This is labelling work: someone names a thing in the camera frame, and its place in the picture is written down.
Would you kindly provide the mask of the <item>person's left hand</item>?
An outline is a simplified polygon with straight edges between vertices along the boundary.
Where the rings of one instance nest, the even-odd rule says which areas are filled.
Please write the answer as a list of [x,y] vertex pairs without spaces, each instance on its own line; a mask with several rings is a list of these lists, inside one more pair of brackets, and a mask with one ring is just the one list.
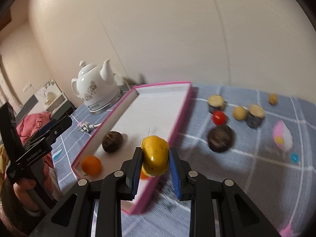
[[30,212],[39,212],[41,208],[32,200],[28,191],[32,190],[36,186],[36,182],[31,179],[21,178],[13,185],[13,190],[22,204],[23,208]]

